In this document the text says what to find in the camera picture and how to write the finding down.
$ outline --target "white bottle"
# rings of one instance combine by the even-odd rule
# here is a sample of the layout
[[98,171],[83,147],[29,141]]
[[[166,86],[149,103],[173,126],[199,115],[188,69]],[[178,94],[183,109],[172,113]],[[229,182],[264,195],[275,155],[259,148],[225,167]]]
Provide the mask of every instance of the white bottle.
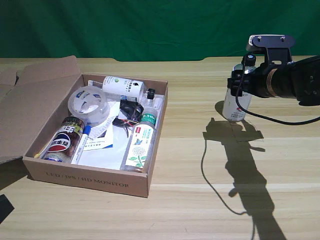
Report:
[[120,170],[146,173],[149,168],[151,151],[156,135],[158,111],[153,106],[155,92],[147,94],[141,121],[134,126],[125,150]]
[[141,103],[146,95],[147,87],[142,81],[106,76],[103,81],[102,90],[105,93],[117,95],[121,100]]
[[[244,60],[245,60],[244,74],[248,74],[256,69],[255,67],[256,57],[252,54],[249,54],[246,56],[247,58],[245,59],[245,56],[244,56],[241,61],[241,64],[235,65],[232,71],[242,70]],[[250,93],[243,91],[242,96],[239,96],[238,100],[240,105],[247,110],[249,107],[251,98],[252,98],[252,95]],[[246,116],[246,113],[238,107],[236,103],[236,97],[231,95],[230,88],[226,90],[222,115],[230,122],[242,121],[243,119],[245,119],[245,116]]]

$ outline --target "snack can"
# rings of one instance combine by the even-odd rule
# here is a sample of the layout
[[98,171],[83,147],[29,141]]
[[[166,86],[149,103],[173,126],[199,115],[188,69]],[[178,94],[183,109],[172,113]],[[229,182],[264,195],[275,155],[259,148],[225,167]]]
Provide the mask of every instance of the snack can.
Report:
[[81,119],[75,116],[66,117],[43,159],[71,163],[84,128],[85,123]]

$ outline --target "open cardboard box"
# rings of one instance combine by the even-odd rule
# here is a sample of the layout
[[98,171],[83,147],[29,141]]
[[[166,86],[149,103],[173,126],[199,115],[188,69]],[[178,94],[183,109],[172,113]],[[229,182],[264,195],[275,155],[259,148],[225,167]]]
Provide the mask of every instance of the open cardboard box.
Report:
[[21,158],[36,181],[148,197],[168,100],[168,82],[143,81],[164,95],[147,173],[120,171],[34,158],[70,115],[68,99],[88,80],[103,82],[105,75],[81,74],[75,56],[27,66],[18,81],[16,71],[0,73],[0,163]]

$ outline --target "wooden tabletop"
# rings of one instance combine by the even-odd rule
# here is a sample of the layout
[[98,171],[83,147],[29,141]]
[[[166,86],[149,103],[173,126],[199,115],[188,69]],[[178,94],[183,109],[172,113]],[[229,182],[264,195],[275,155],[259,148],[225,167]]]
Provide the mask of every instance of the wooden tabletop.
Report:
[[[0,71],[43,60],[2,58]],[[78,59],[83,73],[168,81],[149,197],[33,181],[23,163],[8,162],[0,165],[0,194],[15,209],[0,239],[319,240],[320,122],[286,126],[247,115],[228,123],[222,101],[240,61]],[[249,109],[291,122],[320,115],[319,106],[283,98],[254,96]]]

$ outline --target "robotic arm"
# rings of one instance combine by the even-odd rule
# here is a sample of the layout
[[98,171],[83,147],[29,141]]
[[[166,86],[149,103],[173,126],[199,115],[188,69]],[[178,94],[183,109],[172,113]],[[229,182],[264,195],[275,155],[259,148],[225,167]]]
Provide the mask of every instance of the robotic arm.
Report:
[[227,82],[231,94],[242,96],[244,91],[260,98],[297,99],[301,106],[320,105],[320,55],[293,62],[294,44],[288,35],[251,35],[246,50],[264,55],[264,62],[248,74],[233,71]]

